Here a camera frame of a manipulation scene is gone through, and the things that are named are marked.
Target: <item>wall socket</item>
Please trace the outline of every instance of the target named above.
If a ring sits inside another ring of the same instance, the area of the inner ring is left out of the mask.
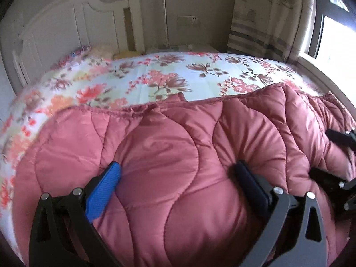
[[[200,19],[197,16],[178,16],[177,25],[183,26],[200,26]]]

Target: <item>windowsill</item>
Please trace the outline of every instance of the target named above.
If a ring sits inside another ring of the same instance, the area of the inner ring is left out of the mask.
[[[327,89],[329,89],[337,99],[347,108],[352,117],[356,119],[356,101],[351,102],[347,97],[347,91],[345,93],[340,88],[345,88],[345,81],[338,81],[332,74],[328,75],[328,69],[318,62],[315,58],[309,56],[306,53],[301,52],[298,59],[298,63],[309,70],[319,81],[321,81]]]

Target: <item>pink quilted comforter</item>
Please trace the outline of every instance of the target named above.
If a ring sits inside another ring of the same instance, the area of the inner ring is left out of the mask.
[[[17,167],[13,216],[21,254],[28,263],[40,194],[66,195],[115,160],[122,180],[94,225],[124,266],[236,265],[262,227],[229,178],[229,167],[244,159],[272,185],[316,194],[330,264],[346,244],[349,222],[334,222],[308,172],[315,166],[353,178],[354,155],[324,131],[354,126],[333,95],[311,97],[283,83],[204,101],[62,110]]]

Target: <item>white wooden headboard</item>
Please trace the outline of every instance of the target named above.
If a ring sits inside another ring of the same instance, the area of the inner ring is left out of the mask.
[[[100,0],[55,0],[24,28],[22,52],[12,52],[15,69],[25,86],[41,77],[61,57],[83,46],[109,44],[128,49],[124,9],[130,9],[137,52],[145,52],[140,0],[103,3]]]

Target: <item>pillow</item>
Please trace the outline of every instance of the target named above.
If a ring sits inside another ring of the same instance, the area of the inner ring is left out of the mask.
[[[61,69],[63,67],[70,67],[73,63],[81,60],[83,56],[87,55],[90,51],[89,45],[84,45],[72,51],[68,55],[61,58],[58,63],[51,66],[51,70]]]
[[[121,53],[115,54],[113,56],[113,59],[117,60],[117,59],[130,58],[130,57],[136,57],[136,56],[141,56],[141,54],[136,51],[126,50],[126,51],[122,51]]]
[[[111,45],[97,45],[91,48],[88,56],[92,58],[113,59],[115,53],[116,49]]]

